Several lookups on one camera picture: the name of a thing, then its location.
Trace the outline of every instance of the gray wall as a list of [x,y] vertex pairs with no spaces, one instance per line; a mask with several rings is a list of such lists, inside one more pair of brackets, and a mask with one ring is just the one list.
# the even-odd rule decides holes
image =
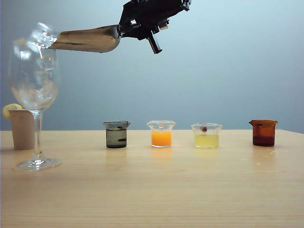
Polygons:
[[[12,40],[39,21],[58,31],[117,24],[126,2],[2,0],[1,107],[16,102],[7,80]],[[303,0],[193,0],[156,37],[158,55],[134,38],[104,54],[59,50],[62,85],[43,129],[103,129],[117,119],[129,129],[153,119],[174,120],[175,129],[250,129],[251,119],[271,118],[304,133]],[[2,117],[1,129],[10,129]]]

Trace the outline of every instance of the wooden table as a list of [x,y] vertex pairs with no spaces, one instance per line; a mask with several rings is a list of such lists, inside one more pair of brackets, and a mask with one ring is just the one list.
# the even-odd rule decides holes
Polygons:
[[1,132],[3,228],[303,228],[304,134],[276,131],[274,147],[252,145],[252,130],[223,130],[220,147],[193,146],[174,130],[172,147],[150,146],[150,131],[128,130],[128,145],[105,147],[105,131],[43,131],[43,151],[62,165],[13,167]]

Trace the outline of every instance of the glass base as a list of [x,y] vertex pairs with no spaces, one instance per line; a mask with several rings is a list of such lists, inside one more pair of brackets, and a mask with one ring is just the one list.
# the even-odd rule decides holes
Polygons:
[[152,147],[156,147],[156,148],[167,148],[167,147],[170,147],[171,145],[165,145],[165,146],[159,146],[159,145],[153,145],[152,144]]
[[214,148],[218,148],[218,146],[200,146],[200,145],[195,145],[198,148],[205,148],[205,149],[214,149]]
[[44,170],[51,167],[55,167],[61,164],[59,159],[52,158],[36,158],[28,161],[21,162],[16,165],[15,170],[17,171],[38,171]]

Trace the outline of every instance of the amber glass beaker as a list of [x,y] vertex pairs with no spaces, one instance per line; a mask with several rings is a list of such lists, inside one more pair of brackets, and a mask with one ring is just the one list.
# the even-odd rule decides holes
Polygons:
[[276,120],[251,120],[253,126],[252,143],[256,146],[273,146],[275,144]]

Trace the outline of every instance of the beaker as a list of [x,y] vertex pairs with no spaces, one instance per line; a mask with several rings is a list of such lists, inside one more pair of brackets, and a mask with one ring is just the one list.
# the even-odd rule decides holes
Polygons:
[[252,143],[256,146],[274,146],[276,120],[251,120]]
[[191,125],[194,132],[194,145],[199,148],[216,148],[219,146],[219,131],[223,125],[217,123],[195,123]]
[[104,122],[106,146],[108,148],[123,148],[127,146],[127,127],[130,122],[107,121]]
[[172,128],[176,125],[171,120],[153,120],[147,123],[150,127],[151,145],[157,148],[171,146],[172,143]]

